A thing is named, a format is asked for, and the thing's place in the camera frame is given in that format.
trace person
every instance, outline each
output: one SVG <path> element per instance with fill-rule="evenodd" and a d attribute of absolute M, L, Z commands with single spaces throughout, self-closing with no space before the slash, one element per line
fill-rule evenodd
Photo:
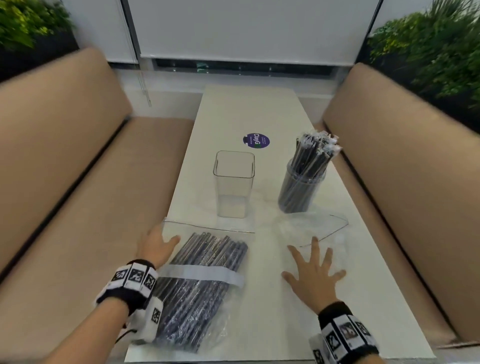
<path fill-rule="evenodd" d="M 179 243 L 180 237 L 175 236 L 164 242 L 162 228 L 155 226 L 145 239 L 138 244 L 137 261 L 150 262 L 156 269 L 163 266 Z M 338 300 L 335 284 L 341 280 L 344 270 L 329 276 L 332 264 L 332 249 L 328 249 L 323 263 L 320 265 L 320 248 L 317 238 L 312 238 L 312 253 L 306 262 L 298 250 L 289 246 L 298 267 L 299 278 L 290 272 L 282 272 L 283 279 L 291 286 L 293 292 L 316 315 L 322 326 L 322 314 L 333 305 L 345 305 Z M 131 313 L 129 305 L 120 298 L 107 297 L 92 311 L 92 313 L 45 358 L 43 364 L 103 364 L 115 345 L 117 337 L 127 322 Z M 362 356 L 358 364 L 381 364 L 382 359 L 377 353 Z"/>

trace tabletop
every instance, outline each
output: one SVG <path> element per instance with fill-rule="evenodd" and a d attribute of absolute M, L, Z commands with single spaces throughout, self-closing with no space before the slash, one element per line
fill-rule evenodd
<path fill-rule="evenodd" d="M 228 335 L 219 345 L 198 354 L 132 345 L 125 362 L 313 360 L 308 338 L 319 332 L 318 320 L 280 276 L 283 270 L 295 272 L 295 265 L 288 255 L 287 242 L 276 229 L 284 216 L 277 198 L 286 164 L 295 151 L 295 139 L 311 129 L 310 120 L 290 89 L 206 88 L 168 219 L 254 233 L 244 267 L 245 287 L 238 296 L 238 307 L 231 313 Z M 249 147 L 244 143 L 248 134 L 262 134 L 269 143 L 262 144 L 263 148 Z M 245 219 L 216 215 L 213 164 L 219 150 L 255 154 L 255 177 Z M 337 284 L 337 295 L 373 333 L 381 356 L 435 358 L 332 163 L 314 200 L 312 209 L 316 208 L 337 211 L 349 221 L 341 231 L 347 249 L 340 264 L 347 276 Z"/>

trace purple sticker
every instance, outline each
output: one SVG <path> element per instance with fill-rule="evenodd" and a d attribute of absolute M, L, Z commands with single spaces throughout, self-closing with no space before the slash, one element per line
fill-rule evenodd
<path fill-rule="evenodd" d="M 270 144 L 270 139 L 263 134 L 247 134 L 243 137 L 243 142 L 250 148 L 265 148 Z"/>

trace empty square container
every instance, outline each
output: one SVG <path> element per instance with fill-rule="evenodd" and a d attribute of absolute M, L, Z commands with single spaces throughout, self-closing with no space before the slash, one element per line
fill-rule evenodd
<path fill-rule="evenodd" d="M 216 213 L 224 218 L 247 216 L 255 176 L 255 155 L 220 150 L 213 168 L 216 185 Z"/>

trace planter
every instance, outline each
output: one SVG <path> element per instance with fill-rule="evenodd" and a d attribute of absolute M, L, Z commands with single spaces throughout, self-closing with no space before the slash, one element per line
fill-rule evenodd
<path fill-rule="evenodd" d="M 34 48 L 21 50 L 0 49 L 0 82 L 32 70 L 78 50 L 72 32 L 57 32 L 36 38 Z"/>
<path fill-rule="evenodd" d="M 383 73 L 476 133 L 480 133 L 480 107 L 471 107 L 473 90 L 447 97 L 437 97 L 438 88 L 422 90 L 421 87 L 413 84 L 420 63 L 407 62 L 405 55 L 388 54 L 372 62 L 370 48 L 365 47 L 359 61 Z"/>

